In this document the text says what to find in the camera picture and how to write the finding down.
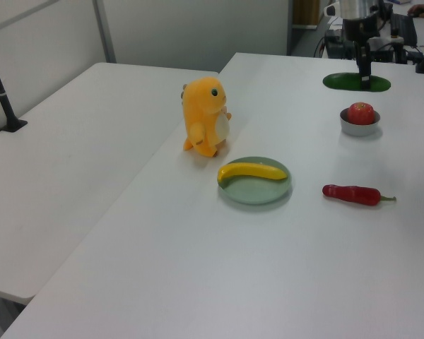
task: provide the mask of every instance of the stuffed animal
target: stuffed animal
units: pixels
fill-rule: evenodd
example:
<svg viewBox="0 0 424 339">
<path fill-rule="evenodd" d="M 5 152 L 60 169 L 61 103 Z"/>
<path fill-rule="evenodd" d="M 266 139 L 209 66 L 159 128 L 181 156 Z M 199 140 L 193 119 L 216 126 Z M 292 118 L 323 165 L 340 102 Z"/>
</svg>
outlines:
<svg viewBox="0 0 424 339">
<path fill-rule="evenodd" d="M 184 150 L 194 148 L 206 157 L 216 156 L 216 146 L 228 137 L 232 116 L 220 81 L 214 77 L 192 81 L 184 86 L 181 98 L 187 131 Z"/>
</svg>

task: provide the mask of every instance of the metal bowl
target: metal bowl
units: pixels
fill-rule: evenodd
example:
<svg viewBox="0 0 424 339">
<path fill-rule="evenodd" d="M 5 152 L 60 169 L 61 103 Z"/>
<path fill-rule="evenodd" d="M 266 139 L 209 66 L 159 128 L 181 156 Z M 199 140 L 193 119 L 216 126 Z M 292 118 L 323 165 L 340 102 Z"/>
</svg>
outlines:
<svg viewBox="0 0 424 339">
<path fill-rule="evenodd" d="M 341 128 L 342 132 L 350 135 L 350 136 L 369 136 L 373 133 L 375 133 L 378 130 L 378 124 L 380 121 L 380 114 L 377 112 L 375 113 L 375 120 L 374 123 L 371 125 L 355 125 L 351 124 L 347 120 L 347 111 L 346 108 L 341 112 Z"/>
</svg>

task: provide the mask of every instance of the green mat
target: green mat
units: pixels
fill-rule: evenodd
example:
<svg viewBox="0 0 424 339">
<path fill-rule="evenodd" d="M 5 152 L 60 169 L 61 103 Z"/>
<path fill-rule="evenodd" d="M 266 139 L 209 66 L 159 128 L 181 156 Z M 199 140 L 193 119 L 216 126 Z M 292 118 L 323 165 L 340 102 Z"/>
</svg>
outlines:
<svg viewBox="0 0 424 339">
<path fill-rule="evenodd" d="M 370 89 L 361 89 L 361 79 L 359 73 L 335 73 L 326 76 L 323 80 L 326 87 L 334 90 L 361 90 L 368 92 L 384 92 L 391 87 L 387 79 L 379 76 L 370 76 Z"/>
</svg>

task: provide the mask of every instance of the banana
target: banana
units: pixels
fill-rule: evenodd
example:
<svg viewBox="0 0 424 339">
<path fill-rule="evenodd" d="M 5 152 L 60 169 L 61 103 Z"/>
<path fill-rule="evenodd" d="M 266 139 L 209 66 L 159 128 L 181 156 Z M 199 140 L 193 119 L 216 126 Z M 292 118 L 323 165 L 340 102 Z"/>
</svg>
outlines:
<svg viewBox="0 0 424 339">
<path fill-rule="evenodd" d="M 283 170 L 277 167 L 255 164 L 253 162 L 234 162 L 224 165 L 218 170 L 217 181 L 222 182 L 225 179 L 237 175 L 247 175 L 272 180 L 281 180 L 288 177 Z"/>
</svg>

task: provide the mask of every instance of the floor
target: floor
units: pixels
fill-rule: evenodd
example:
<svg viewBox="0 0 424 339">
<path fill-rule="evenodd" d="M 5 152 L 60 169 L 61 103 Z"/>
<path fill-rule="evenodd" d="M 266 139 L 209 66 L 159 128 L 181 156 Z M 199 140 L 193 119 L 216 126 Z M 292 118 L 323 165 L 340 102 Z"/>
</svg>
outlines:
<svg viewBox="0 0 424 339">
<path fill-rule="evenodd" d="M 315 30 L 294 29 L 291 37 L 291 55 L 294 57 L 312 58 L 317 45 L 328 27 L 327 22 L 328 18 L 322 18 Z M 0 298 L 0 337 L 22 310 L 23 305 Z"/>
</svg>

